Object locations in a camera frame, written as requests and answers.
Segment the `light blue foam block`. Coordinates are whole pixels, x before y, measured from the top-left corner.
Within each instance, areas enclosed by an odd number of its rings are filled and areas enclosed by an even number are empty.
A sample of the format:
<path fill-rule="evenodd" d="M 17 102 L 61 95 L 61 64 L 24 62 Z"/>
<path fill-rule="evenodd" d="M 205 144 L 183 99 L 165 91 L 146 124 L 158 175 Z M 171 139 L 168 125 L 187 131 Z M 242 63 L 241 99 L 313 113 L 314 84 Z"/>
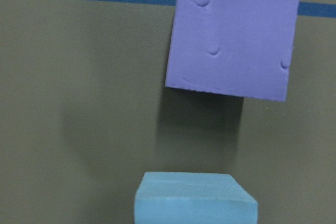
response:
<path fill-rule="evenodd" d="M 135 223 L 257 223 L 258 202 L 229 174 L 146 172 Z"/>

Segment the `purple foam block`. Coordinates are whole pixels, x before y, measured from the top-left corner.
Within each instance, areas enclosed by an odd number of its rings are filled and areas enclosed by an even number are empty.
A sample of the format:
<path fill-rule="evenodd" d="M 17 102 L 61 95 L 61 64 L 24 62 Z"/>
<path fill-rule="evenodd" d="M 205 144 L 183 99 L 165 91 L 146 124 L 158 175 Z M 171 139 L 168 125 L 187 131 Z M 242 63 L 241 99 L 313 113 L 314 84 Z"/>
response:
<path fill-rule="evenodd" d="M 299 0 L 177 0 L 165 86 L 283 102 Z"/>

